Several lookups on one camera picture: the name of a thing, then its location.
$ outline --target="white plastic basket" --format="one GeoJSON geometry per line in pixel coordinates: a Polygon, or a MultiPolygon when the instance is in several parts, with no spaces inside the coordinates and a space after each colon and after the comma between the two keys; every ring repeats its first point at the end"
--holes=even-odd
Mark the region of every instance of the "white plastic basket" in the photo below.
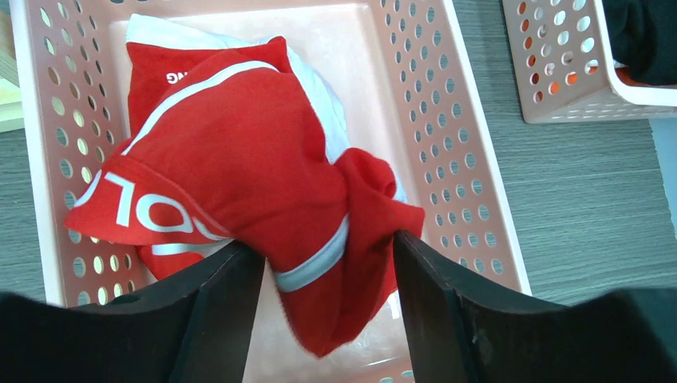
{"type": "Polygon", "coordinates": [[[677,116],[677,85],[619,79],[602,0],[503,0],[503,10],[528,123],[677,116]]]}
{"type": "MultiPolygon", "coordinates": [[[[344,102],[352,144],[388,160],[426,209],[428,242],[530,294],[451,1],[12,0],[48,302],[103,304],[153,281],[133,247],[62,225],[128,134],[134,13],[250,40],[285,36],[344,102]]],[[[400,317],[394,295],[359,339],[317,361],[292,337],[268,275],[244,380],[411,382],[400,317]]]]}

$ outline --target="red towel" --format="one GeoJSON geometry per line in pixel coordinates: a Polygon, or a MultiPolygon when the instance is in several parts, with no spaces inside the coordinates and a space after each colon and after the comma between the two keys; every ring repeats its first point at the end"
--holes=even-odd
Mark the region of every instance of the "red towel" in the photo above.
{"type": "MultiPolygon", "coordinates": [[[[306,349],[321,357],[355,339],[396,289],[393,234],[420,235],[424,213],[392,200],[393,172],[369,153],[351,148],[329,164],[284,39],[207,58],[147,118],[66,226],[140,246],[236,238],[270,262],[306,349]],[[299,283],[300,269],[321,269],[309,259],[327,265],[337,248],[328,271],[299,283]]],[[[193,256],[145,261],[166,275],[193,256]]]]}

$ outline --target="small basket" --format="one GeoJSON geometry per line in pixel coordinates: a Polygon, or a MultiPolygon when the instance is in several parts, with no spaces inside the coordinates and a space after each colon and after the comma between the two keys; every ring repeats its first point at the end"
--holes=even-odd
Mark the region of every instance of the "small basket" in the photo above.
{"type": "MultiPolygon", "coordinates": [[[[530,294],[451,1],[12,0],[48,302],[105,304],[153,282],[133,247],[62,224],[129,134],[124,41],[134,13],[249,40],[285,36],[343,101],[352,144],[388,160],[426,209],[427,241],[530,294]]],[[[270,275],[254,326],[244,381],[414,381],[396,294],[355,342],[320,361],[295,342],[270,275]]]]}
{"type": "Polygon", "coordinates": [[[528,123],[677,116],[677,85],[623,83],[602,0],[503,0],[528,123]]]}

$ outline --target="black cloth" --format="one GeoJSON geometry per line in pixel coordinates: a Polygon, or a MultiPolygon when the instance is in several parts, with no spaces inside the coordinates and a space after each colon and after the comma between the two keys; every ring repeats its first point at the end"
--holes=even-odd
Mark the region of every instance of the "black cloth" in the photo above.
{"type": "Polygon", "coordinates": [[[630,78],[677,85],[677,0],[604,0],[612,54],[630,78]]]}

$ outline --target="basket bottom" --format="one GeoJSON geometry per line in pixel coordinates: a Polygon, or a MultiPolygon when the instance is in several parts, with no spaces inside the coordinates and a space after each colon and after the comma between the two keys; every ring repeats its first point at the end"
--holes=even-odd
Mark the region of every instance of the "basket bottom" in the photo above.
{"type": "MultiPolygon", "coordinates": [[[[284,36],[291,48],[334,88],[346,110],[351,144],[387,160],[401,178],[410,203],[418,204],[386,60],[368,6],[311,6],[201,14],[171,20],[252,41],[270,35],[284,36]]],[[[127,22],[110,26],[122,105],[127,105],[131,77],[131,62],[125,50],[126,28],[127,22]]],[[[125,108],[125,121],[128,120],[125,108]]],[[[410,368],[396,295],[355,342],[318,361],[300,348],[288,329],[267,270],[247,356],[245,382],[373,382],[392,377],[393,382],[409,383],[414,381],[406,372],[410,368]]]]}

